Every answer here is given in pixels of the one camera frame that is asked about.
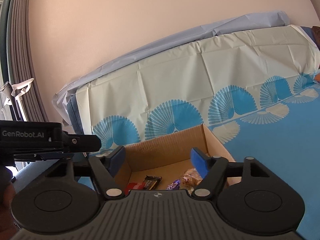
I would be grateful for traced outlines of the person left hand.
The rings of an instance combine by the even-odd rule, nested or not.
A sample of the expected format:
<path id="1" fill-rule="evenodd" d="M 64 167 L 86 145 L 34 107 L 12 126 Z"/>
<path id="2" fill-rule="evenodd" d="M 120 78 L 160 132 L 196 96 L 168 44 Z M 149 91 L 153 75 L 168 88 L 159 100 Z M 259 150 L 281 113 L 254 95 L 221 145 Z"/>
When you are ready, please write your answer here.
<path id="1" fill-rule="evenodd" d="M 1 239 L 11 239 L 18 231 L 11 213 L 11 202 L 16 195 L 11 179 L 12 172 L 1 167 Z"/>

